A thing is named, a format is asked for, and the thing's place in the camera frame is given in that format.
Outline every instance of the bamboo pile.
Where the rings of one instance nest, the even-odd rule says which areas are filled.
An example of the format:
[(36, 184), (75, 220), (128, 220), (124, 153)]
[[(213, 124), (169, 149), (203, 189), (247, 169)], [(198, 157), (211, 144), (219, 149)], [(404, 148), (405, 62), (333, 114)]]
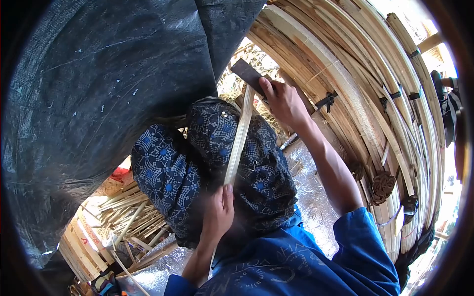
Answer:
[[(135, 264), (136, 260), (155, 247), (170, 231), (163, 215), (139, 190), (136, 182), (108, 196), (108, 200), (96, 209), (87, 206), (87, 203), (88, 201), (79, 207), (59, 244), (59, 251), (81, 282), (94, 280), (115, 262), (93, 228), (102, 228), (106, 234), (114, 233), (117, 236), (113, 241), (114, 246), (123, 240), (127, 253)], [(90, 226), (84, 217), (84, 211), (100, 225)], [(137, 251), (132, 253), (130, 246)]]
[[(353, 174), (395, 262), (429, 227), (441, 193), (444, 129), (426, 67), (421, 59), (410, 62), (404, 40), (365, 0), (272, 4), (247, 37), (313, 105), (337, 93), (330, 111), (318, 113), (349, 167), (358, 164)], [(416, 219), (403, 225), (401, 204), (412, 196), (419, 201)]]
[(145, 253), (164, 235), (161, 231), (166, 225), (164, 216), (140, 191), (136, 182), (110, 195), (98, 210), (101, 226), (118, 236), (115, 245), (123, 239)]

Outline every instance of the bamboo slat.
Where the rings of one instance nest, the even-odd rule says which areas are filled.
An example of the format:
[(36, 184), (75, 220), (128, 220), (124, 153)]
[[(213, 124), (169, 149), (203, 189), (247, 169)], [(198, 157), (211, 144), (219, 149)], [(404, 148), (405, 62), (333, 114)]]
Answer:
[[(321, 69), (311, 63), (309, 56), (271, 26), (261, 15), (252, 25), (248, 37), (279, 63), (312, 101), (317, 102), (324, 98), (328, 91), (333, 91), (325, 77), (320, 75)], [(361, 163), (367, 174), (373, 178), (376, 174), (374, 164), (370, 160), (360, 134), (355, 132), (354, 123), (347, 113), (341, 110), (342, 107), (341, 102), (335, 99), (330, 113), (327, 113), (325, 108), (322, 108), (320, 113), (340, 140), (349, 158), (362, 160)]]
[[(343, 59), (345, 58), (346, 59), (346, 63), (344, 63), (343, 61), (343, 64), (347, 67), (348, 64), (347, 63), (350, 63), (351, 65), (353, 65), (353, 63), (357, 64), (358, 67), (360, 67), (360, 71), (363, 71), (364, 74), (355, 74), (354, 72), (351, 72), (350, 69), (349, 71), (351, 72), (351, 75), (354, 77), (354, 79), (356, 80), (356, 82), (358, 83), (358, 85), (362, 88), (361, 90), (365, 91), (367, 94), (365, 95), (366, 97), (371, 97), (371, 100), (372, 100), (372, 106), (375, 105), (378, 109), (378, 113), (376, 114), (374, 110), (374, 115), (375, 117), (377, 118), (377, 120), (380, 122), (380, 120), (382, 120), (382, 117), (384, 119), (383, 122), (381, 122), (381, 126), (384, 126), (385, 129), (383, 129), (383, 132), (385, 133), (385, 135), (387, 137), (390, 137), (392, 139), (392, 144), (395, 145), (395, 149), (397, 149), (398, 152), (395, 153), (395, 156), (397, 157), (397, 159), (400, 161), (401, 160), (401, 165), (403, 166), (404, 168), (404, 172), (405, 174), (409, 174), (410, 176), (410, 180), (413, 178), (413, 169), (409, 169), (409, 167), (412, 166), (412, 164), (414, 163), (414, 161), (412, 160), (411, 158), (411, 153), (409, 153), (410, 149), (408, 148), (408, 143), (405, 139), (405, 136), (403, 134), (403, 129), (401, 127), (401, 124), (400, 124), (400, 121), (399, 121), (399, 118), (398, 117), (395, 117), (394, 116), (394, 111), (392, 110), (391, 106), (388, 107), (389, 109), (389, 114), (392, 115), (391, 116), (391, 121), (393, 123), (393, 127), (394, 127), (394, 130), (396, 132), (396, 135), (397, 135), (397, 139), (396, 141), (394, 141), (394, 135), (392, 134), (392, 132), (390, 131), (390, 129), (387, 129), (387, 125), (388, 125), (388, 119), (386, 117), (384, 117), (383, 115), (383, 109), (382, 109), (382, 105), (380, 104), (380, 101), (379, 101), (379, 96), (377, 96), (377, 94), (375, 93), (374, 89), (372, 89), (372, 87), (374, 85), (377, 85), (378, 82), (376, 81), (376, 79), (368, 73), (368, 70), (361, 66), (360, 63), (355, 59), (353, 58), (351, 55), (349, 55), (349, 53), (346, 53), (345, 52), (345, 49), (342, 49), (338, 46), (336, 46), (335, 44), (333, 44), (333, 42), (330, 40), (329, 37), (332, 38), (332, 40), (336, 40), (336, 38), (334, 36), (331, 36), (329, 33), (323, 33), (322, 32), (322, 27), (321, 27), (321, 22), (323, 22), (324, 20), (321, 20), (319, 23), (316, 23), (315, 22), (315, 18), (314, 18), (314, 15), (313, 15), (313, 18), (310, 18), (308, 15), (305, 15), (303, 14), (303, 11), (301, 11), (300, 9), (298, 9), (298, 7), (296, 6), (293, 6), (289, 1), (279, 1), (280, 3), (284, 3), (286, 6), (282, 6), (285, 11), (287, 11), (290, 15), (292, 15), (293, 17), (295, 17), (301, 24), (305, 25), (305, 27), (312, 33), (314, 33), (322, 42), (324, 42), (326, 45), (329, 46), (329, 48), (331, 49), (331, 51), (339, 58), (339, 59)], [(297, 3), (299, 4), (299, 7), (302, 8), (302, 9), (305, 9), (306, 11), (308, 11), (308, 6), (305, 6), (304, 5), (304, 1), (297, 1), (297, 0), (293, 0), (291, 1), (292, 3)], [(331, 28), (334, 28), (335, 24), (334, 23), (331, 23)], [(347, 28), (347, 27), (344, 27), (341, 23), (339, 24), (339, 26), (341, 26), (341, 30), (340, 32), (349, 32), (350, 30)], [(353, 25), (353, 30), (354, 31), (357, 31), (357, 28), (355, 27), (355, 25)], [(350, 36), (351, 39), (350, 40), (346, 40), (346, 42), (344, 43), (346, 45), (346, 48), (355, 48), (357, 46), (363, 46), (362, 42), (359, 42), (357, 44), (352, 44), (351, 42), (356, 39), (354, 35), (351, 35)], [(366, 44), (367, 47), (370, 47), (371, 46), (371, 43), (369, 42), (369, 40), (367, 39), (367, 37), (365, 36), (365, 39), (364, 39), (364, 44)], [(369, 63), (368, 60), (365, 60), (364, 57), (360, 57), (360, 59), (364, 60), (367, 63)], [(362, 78), (366, 78), (364, 76), (367, 76), (368, 78), (371, 79), (371, 81), (369, 82), (367, 79), (365, 79), (366, 83), (364, 84), (362, 80)], [(398, 143), (402, 144), (402, 148), (399, 148), (398, 147)], [(392, 170), (392, 173), (394, 174), (395, 171), (396, 171), (396, 167)]]
[[(417, 46), (413, 42), (413, 39), (408, 34), (406, 28), (400, 22), (396, 14), (391, 13), (387, 16), (387, 23), (390, 25), (391, 29), (394, 31), (395, 35), (398, 37), (403, 49), (407, 54), (412, 54), (413, 52), (417, 51)], [(423, 86), (423, 91), (426, 95), (426, 101), (429, 105), (429, 110), (432, 114), (434, 124), (435, 124), (435, 131), (437, 138), (437, 143), (439, 144), (439, 148), (436, 149), (436, 154), (434, 157), (438, 159), (436, 162), (437, 166), (437, 174), (436, 174), (436, 191), (434, 197), (430, 201), (430, 213), (434, 212), (435, 204), (438, 200), (441, 199), (441, 191), (442, 191), (442, 182), (444, 176), (444, 146), (445, 146), (445, 134), (444, 134), (444, 125), (443, 125), (443, 118), (441, 115), (441, 109), (438, 103), (438, 97), (436, 95), (436, 90), (434, 88), (433, 82), (431, 80), (431, 76), (426, 68), (426, 65), (421, 57), (420, 54), (413, 56), (411, 59), (411, 64), (415, 69), (421, 85)], [(425, 228), (428, 228), (433, 214), (429, 214), (428, 218), (425, 221)]]
[(290, 38), (302, 51), (312, 57), (313, 62), (322, 69), (332, 88), (338, 93), (343, 107), (350, 110), (347, 114), (352, 118), (375, 165), (381, 163), (384, 137), (380, 135), (380, 127), (363, 104), (362, 94), (347, 70), (339, 60), (305, 27), (286, 12), (275, 5), (267, 5), (261, 12), (273, 26)]
[(401, 243), (401, 232), (396, 233), (396, 215), (399, 208), (400, 200), (398, 199), (398, 186), (396, 185), (383, 203), (380, 205), (374, 205), (373, 203), (370, 207), (387, 254), (394, 263), (398, 259)]

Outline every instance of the bamboo stick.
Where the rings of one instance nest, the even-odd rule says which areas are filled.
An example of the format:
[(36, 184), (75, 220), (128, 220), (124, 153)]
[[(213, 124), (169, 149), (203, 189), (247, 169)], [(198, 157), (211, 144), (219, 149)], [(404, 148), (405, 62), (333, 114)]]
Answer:
[(122, 261), (120, 261), (120, 258), (117, 256), (115, 251), (112, 251), (112, 255), (114, 256), (115, 261), (120, 265), (120, 267), (122, 267), (123, 271), (135, 283), (135, 285), (140, 289), (140, 291), (142, 291), (145, 296), (150, 296), (150, 294), (148, 294), (148, 292), (146, 292), (145, 289), (143, 289), (143, 287), (137, 282), (137, 280), (135, 280), (135, 278), (130, 274), (125, 265), (123, 265)]
[(242, 107), (242, 112), (240, 113), (236, 136), (234, 138), (234, 144), (232, 145), (229, 164), (227, 166), (227, 171), (224, 178), (224, 184), (234, 184), (235, 177), (237, 175), (238, 164), (240, 162), (240, 155), (242, 154), (242, 150), (245, 145), (250, 119), (252, 117), (254, 96), (255, 90), (247, 85), (244, 96), (244, 106)]
[(154, 247), (156, 242), (163, 236), (163, 234), (168, 231), (168, 229), (170, 228), (169, 225), (166, 225), (164, 226), (163, 228), (161, 228), (161, 230), (154, 236), (154, 238), (152, 238), (152, 240), (150, 241), (150, 243), (148, 244), (150, 247)]
[(130, 225), (133, 223), (133, 221), (135, 220), (135, 218), (138, 216), (138, 214), (143, 210), (143, 208), (145, 207), (145, 204), (146, 204), (146, 201), (142, 202), (142, 204), (140, 205), (140, 207), (138, 207), (137, 211), (133, 214), (132, 218), (130, 219), (130, 221), (128, 222), (127, 226), (125, 226), (125, 229), (120, 233), (120, 235), (118, 236), (118, 238), (115, 240), (114, 244), (118, 244), (122, 239), (123, 237), (125, 236), (125, 234), (127, 233), (127, 230), (128, 228), (130, 227)]

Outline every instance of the man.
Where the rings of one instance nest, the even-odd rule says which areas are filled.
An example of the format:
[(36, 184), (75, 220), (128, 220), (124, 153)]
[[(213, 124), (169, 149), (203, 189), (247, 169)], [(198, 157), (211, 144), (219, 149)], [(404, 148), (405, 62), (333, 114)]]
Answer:
[(326, 258), (295, 208), (288, 223), (220, 260), (208, 281), (213, 251), (234, 220), (233, 188), (227, 184), (211, 197), (199, 244), (182, 275), (169, 277), (165, 295), (398, 295), (395, 267), (347, 166), (295, 88), (265, 78), (260, 84), (273, 115), (306, 144), (328, 199), (341, 216), (334, 224), (339, 251), (332, 260)]
[(436, 70), (431, 72), (431, 79), (435, 85), (439, 107), (441, 108), (445, 128), (446, 147), (448, 147), (455, 141), (456, 112), (462, 107), (459, 86), (457, 78), (442, 78), (441, 74)]

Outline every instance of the black rope tie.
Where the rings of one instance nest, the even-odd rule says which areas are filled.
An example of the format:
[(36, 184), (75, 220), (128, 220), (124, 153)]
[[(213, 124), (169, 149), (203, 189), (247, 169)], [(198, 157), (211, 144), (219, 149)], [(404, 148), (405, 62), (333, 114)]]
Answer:
[(421, 54), (421, 52), (419, 51), (419, 49), (417, 48), (414, 52), (412, 52), (411, 54), (408, 55), (408, 58), (409, 59), (412, 59), (414, 58), (415, 56)]
[(380, 103), (382, 104), (383, 106), (383, 111), (384, 113), (387, 113), (387, 102), (388, 102), (388, 99), (386, 97), (383, 97), (383, 98), (379, 98), (380, 100)]
[(408, 96), (408, 99), (410, 101), (413, 101), (413, 100), (416, 100), (416, 99), (419, 99), (419, 98), (420, 98), (419, 93), (412, 93)]
[(399, 85), (398, 85), (398, 92), (396, 92), (396, 93), (391, 93), (391, 94), (390, 94), (390, 97), (391, 97), (392, 99), (396, 99), (396, 98), (401, 97), (401, 90), (402, 90), (402, 86), (401, 86), (401, 84), (399, 84)]

